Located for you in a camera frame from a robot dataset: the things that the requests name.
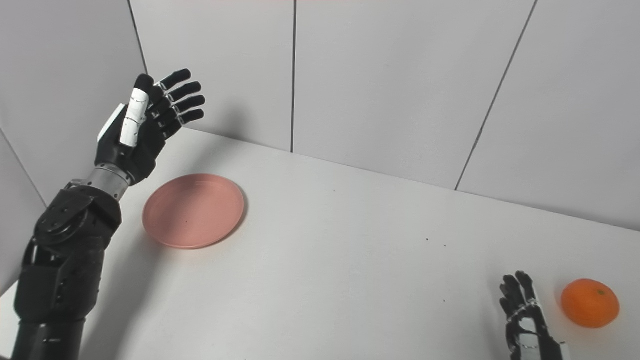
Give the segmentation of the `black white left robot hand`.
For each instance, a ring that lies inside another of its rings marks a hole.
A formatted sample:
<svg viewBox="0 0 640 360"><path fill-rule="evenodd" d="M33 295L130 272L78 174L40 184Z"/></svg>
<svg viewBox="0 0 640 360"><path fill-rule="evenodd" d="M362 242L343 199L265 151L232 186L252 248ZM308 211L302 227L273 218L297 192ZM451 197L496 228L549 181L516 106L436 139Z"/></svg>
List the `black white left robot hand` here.
<svg viewBox="0 0 640 360"><path fill-rule="evenodd" d="M202 85L191 77L187 68L159 81L140 74L128 103L119 105L100 131L94 165L116 167L130 186L146 180L168 139L205 116Z"/></svg>

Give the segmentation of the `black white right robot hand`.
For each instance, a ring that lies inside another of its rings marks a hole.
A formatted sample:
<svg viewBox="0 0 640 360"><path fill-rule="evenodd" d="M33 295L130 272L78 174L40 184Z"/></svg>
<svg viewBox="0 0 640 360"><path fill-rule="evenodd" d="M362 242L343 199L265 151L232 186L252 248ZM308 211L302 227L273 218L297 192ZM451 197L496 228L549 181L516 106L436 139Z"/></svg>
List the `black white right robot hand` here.
<svg viewBox="0 0 640 360"><path fill-rule="evenodd" d="M499 289L511 360L571 359L569 345L551 336L533 280L526 272L503 276Z"/></svg>

